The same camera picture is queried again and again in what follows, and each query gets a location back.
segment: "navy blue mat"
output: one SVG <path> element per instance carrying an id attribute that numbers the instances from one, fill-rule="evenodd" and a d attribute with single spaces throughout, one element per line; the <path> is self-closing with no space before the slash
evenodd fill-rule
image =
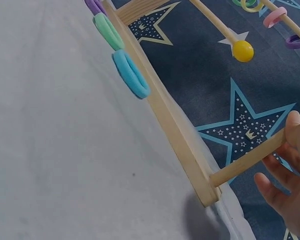
<path id="1" fill-rule="evenodd" d="M 300 26 L 300 0 L 271 1 Z M 129 27 L 223 168 L 281 129 L 289 111 L 300 111 L 300 49 L 285 47 L 293 33 L 284 23 L 263 26 L 266 7 L 248 13 L 231 0 L 203 2 L 251 43 L 252 61 L 236 61 L 223 35 L 188 0 L 172 0 Z M 230 181 L 256 238 L 297 239 L 258 192 L 256 172 L 269 175 L 259 163 Z"/>

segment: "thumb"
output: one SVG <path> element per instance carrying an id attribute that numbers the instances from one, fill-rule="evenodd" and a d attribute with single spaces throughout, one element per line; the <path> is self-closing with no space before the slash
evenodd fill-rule
<path id="1" fill-rule="evenodd" d="M 299 126 L 300 126 L 299 112 L 291 111 L 285 122 L 285 138 L 287 142 L 293 147 L 297 147 Z"/>

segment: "crown print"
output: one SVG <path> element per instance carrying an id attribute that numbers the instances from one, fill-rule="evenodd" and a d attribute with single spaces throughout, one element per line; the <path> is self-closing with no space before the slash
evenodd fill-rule
<path id="1" fill-rule="evenodd" d="M 250 140 L 252 140 L 252 139 L 254 139 L 254 138 L 256 137 L 254 134 L 255 134 L 254 132 L 251 132 L 251 129 L 249 129 L 249 130 L 245 133 L 245 135 L 246 135 Z"/>
<path id="2" fill-rule="evenodd" d="M 143 23 L 141 23 L 140 26 L 139 26 L 139 28 L 140 28 L 141 30 L 143 30 L 143 29 L 146 28 L 146 26 L 145 26 Z"/>

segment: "finger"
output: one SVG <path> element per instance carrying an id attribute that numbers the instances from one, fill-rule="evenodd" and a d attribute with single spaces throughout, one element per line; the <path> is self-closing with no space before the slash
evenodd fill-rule
<path id="1" fill-rule="evenodd" d="M 300 173 L 300 154 L 298 150 L 291 147 L 288 143 L 283 144 L 276 150 L 276 153 L 286 160 L 292 168 Z"/>
<path id="2" fill-rule="evenodd" d="M 300 114 L 297 111 L 291 111 L 285 122 L 285 138 L 294 148 L 297 146 L 298 126 L 300 125 Z"/>
<path id="3" fill-rule="evenodd" d="M 273 155 L 267 156 L 262 160 L 266 169 L 271 173 L 275 179 L 279 181 L 286 189 L 292 191 L 300 180 L 300 176 L 283 166 Z"/>
<path id="4" fill-rule="evenodd" d="M 265 201 L 282 216 L 289 197 L 276 188 L 263 173 L 254 175 L 254 181 Z"/>

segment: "wooden bar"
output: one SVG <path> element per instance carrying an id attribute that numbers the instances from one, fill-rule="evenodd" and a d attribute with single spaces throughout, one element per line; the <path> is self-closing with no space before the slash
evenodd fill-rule
<path id="1" fill-rule="evenodd" d="M 128 26 L 167 2 L 169 0 L 131 0 L 116 10 L 115 13 L 123 24 Z"/>
<path id="2" fill-rule="evenodd" d="M 104 2 L 103 5 L 109 20 L 125 43 L 125 51 L 130 55 L 151 88 L 151 94 L 147 98 L 148 103 L 194 191 L 205 207 L 217 202 L 220 199 L 221 190 L 219 187 L 212 186 L 210 182 L 212 170 L 202 152 L 202 139 L 169 95 L 132 32 L 122 23 L 107 2 Z"/>
<path id="3" fill-rule="evenodd" d="M 285 130 L 281 129 L 267 141 L 263 142 L 255 149 L 240 157 L 238 160 L 232 162 L 230 165 L 222 168 L 214 173 L 210 179 L 215 187 L 226 183 L 230 179 L 242 174 L 253 165 L 257 164 L 263 158 L 277 150 L 282 144 L 286 142 Z"/>
<path id="4" fill-rule="evenodd" d="M 269 0 L 260 0 L 268 9 L 275 11 L 278 7 Z M 300 38 L 300 27 L 287 14 L 280 16 L 280 19 Z"/>
<path id="5" fill-rule="evenodd" d="M 196 8 L 205 15 L 207 19 L 229 40 L 233 45 L 238 41 L 236 36 L 229 30 L 229 28 L 200 0 L 189 0 Z"/>

